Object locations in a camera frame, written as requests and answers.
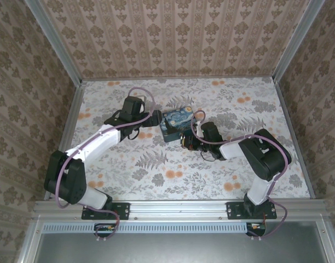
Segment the box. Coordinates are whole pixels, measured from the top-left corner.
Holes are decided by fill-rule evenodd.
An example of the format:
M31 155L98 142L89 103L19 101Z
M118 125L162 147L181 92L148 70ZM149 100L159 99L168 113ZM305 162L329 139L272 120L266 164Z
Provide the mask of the box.
M165 142L179 140L181 134L192 135L190 120L193 117L193 111L191 107L164 112L161 117L160 128Z

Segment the damask wallpaper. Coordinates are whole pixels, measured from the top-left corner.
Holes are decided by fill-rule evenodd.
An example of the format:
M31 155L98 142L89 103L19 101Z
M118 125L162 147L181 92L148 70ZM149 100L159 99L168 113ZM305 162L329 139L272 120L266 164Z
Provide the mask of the damask wallpaper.
M82 78L271 75L309 0L41 0Z
M327 0L280 87L318 198L335 226L335 0Z
M0 262L21 248L74 87L23 1L0 1Z

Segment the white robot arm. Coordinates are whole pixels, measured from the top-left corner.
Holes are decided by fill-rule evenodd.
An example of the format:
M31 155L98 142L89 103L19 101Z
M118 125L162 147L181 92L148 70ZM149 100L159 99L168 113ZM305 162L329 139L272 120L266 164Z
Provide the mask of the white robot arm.
M140 127L159 125L161 112L155 110L150 114L144 110L145 103L141 99L128 96L123 109L106 120L90 138L66 152L55 151L50 157L44 188L56 196L58 192L69 204L110 210L112 197L88 186L85 171L106 150L126 137L130 139L133 131L137 131L138 136Z
M196 124L193 135L181 136L182 146L201 153L210 152L215 160L220 161L245 157L256 176L244 197L244 214L259 215L267 205L265 203L277 175L285 170L286 161L291 163L289 152L266 129L249 135L249 138L224 142L213 122Z

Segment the ventilation slot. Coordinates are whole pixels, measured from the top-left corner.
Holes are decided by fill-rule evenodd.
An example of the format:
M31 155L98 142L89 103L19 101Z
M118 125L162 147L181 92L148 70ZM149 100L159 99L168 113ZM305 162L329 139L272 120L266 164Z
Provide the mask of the ventilation slot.
M94 233L98 223L45 223L42 233ZM121 222L118 233L246 233L246 223Z

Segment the floral tablecloth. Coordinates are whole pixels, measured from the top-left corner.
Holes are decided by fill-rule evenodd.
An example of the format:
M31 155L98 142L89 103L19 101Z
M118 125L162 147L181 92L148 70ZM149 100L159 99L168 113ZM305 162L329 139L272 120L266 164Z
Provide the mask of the floral tablecloth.
M144 87L153 93L162 112L184 106L193 111L203 109L206 120L217 125L224 139L268 129L293 159L272 196L309 197L270 77L93 81L83 85L85 94L72 146L121 109L130 88ZM151 105L147 96L146 109ZM255 174L245 158L206 162L199 152L183 149L179 141L166 144L159 127L140 131L138 138L125 139L92 163L86 171L88 185L116 200L167 200L243 198L252 184Z

